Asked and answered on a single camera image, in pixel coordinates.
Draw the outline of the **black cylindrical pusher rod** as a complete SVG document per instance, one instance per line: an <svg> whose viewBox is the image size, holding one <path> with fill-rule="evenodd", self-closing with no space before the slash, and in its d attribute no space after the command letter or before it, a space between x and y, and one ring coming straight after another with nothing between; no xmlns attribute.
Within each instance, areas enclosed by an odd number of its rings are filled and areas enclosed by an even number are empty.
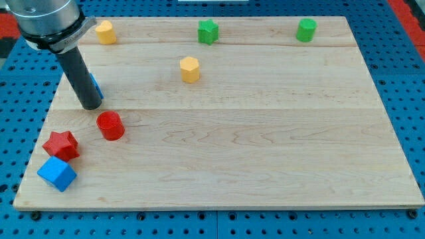
<svg viewBox="0 0 425 239"><path fill-rule="evenodd" d="M56 58L82 107L85 110L98 108L102 99L78 47L76 46L62 54L56 54Z"/></svg>

